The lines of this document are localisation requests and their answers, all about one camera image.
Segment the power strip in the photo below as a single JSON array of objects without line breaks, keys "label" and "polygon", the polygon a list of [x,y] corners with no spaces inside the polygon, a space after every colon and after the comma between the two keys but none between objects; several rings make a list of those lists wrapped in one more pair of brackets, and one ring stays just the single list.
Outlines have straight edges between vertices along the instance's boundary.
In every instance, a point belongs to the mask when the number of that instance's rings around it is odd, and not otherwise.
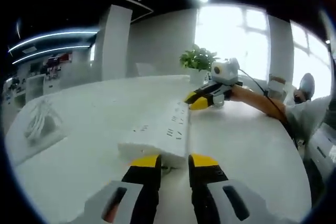
[{"label": "power strip", "polygon": [[188,121],[187,104],[165,104],[159,115],[144,119],[118,143],[119,154],[128,161],[161,154],[163,165],[182,168],[188,157]]}]

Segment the black cable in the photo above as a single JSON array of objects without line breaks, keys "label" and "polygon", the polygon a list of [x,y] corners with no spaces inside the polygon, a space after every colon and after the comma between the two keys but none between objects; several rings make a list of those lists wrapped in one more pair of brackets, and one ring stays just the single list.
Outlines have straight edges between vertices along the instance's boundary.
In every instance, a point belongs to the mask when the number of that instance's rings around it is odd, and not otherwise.
[{"label": "black cable", "polygon": [[[270,97],[268,97],[268,91],[266,91],[265,89],[263,89],[259,83],[253,78],[251,77],[248,73],[246,73],[245,71],[239,69],[241,72],[243,72],[244,74],[246,74],[248,77],[251,78],[252,81],[255,82],[256,85],[258,85],[258,87],[262,90],[264,96],[274,105],[274,107],[277,108],[277,110],[280,112],[280,114],[282,114],[285,118],[286,118],[286,115],[279,109],[278,106],[275,105],[275,103],[272,101],[272,99]],[[292,138],[293,142],[294,142],[294,145],[296,147],[296,149],[298,148],[298,144],[296,142],[296,140],[294,139],[294,136],[293,136],[293,131],[292,131],[292,128],[290,127],[289,123],[282,123],[283,126],[285,127],[285,129],[287,130],[287,132],[289,133],[290,137]]]}]

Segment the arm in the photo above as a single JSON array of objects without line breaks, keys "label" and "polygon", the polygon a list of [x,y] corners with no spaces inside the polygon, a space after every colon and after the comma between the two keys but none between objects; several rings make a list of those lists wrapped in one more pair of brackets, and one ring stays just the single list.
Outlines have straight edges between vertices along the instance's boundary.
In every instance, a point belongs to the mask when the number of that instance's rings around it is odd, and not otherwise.
[{"label": "arm", "polygon": [[279,108],[279,110],[263,95],[257,94],[253,91],[244,89],[238,85],[234,85],[232,88],[232,100],[239,101],[251,105],[256,109],[264,112],[268,116],[280,120],[282,123],[287,123],[287,118],[285,116],[285,105],[275,99],[272,102]]}]

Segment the bright window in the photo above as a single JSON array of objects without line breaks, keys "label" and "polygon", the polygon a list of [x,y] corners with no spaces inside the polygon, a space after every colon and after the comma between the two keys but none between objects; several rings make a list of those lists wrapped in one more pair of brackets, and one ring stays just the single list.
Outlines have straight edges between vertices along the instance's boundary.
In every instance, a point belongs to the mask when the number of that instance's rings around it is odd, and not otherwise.
[{"label": "bright window", "polygon": [[267,29],[266,13],[260,10],[246,10],[246,21],[249,27],[260,30]]},{"label": "bright window", "polygon": [[91,50],[90,50],[90,61],[94,61],[95,59],[95,53],[94,53],[94,50],[96,49],[96,44],[93,44],[92,47],[91,47]]},{"label": "bright window", "polygon": [[291,23],[294,40],[293,86],[299,87],[302,77],[311,73],[315,81],[313,99],[331,92],[331,62],[326,45],[314,34]]},{"label": "bright window", "polygon": [[202,7],[195,44],[217,52],[221,59],[237,58],[240,68],[256,79],[267,78],[269,30],[263,10],[232,5]]}]

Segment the round table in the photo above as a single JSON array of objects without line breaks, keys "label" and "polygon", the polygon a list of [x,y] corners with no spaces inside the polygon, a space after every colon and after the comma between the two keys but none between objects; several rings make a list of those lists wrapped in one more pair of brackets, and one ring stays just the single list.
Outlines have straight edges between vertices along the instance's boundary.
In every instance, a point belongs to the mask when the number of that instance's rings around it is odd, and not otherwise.
[{"label": "round table", "polygon": [[[117,149],[126,132],[145,113],[182,100],[195,88],[187,76],[162,76],[97,82],[47,95],[67,137],[14,166],[28,199],[48,223],[76,218],[88,197],[128,170]],[[11,141],[17,141],[15,148],[24,145],[27,113],[42,98],[20,111],[6,136],[7,146]],[[259,193],[270,212],[296,221],[308,213],[307,174],[280,122],[233,101],[219,109],[192,111],[190,117],[190,153],[215,158],[229,179]],[[155,222],[196,223],[187,169],[163,177]]]}]

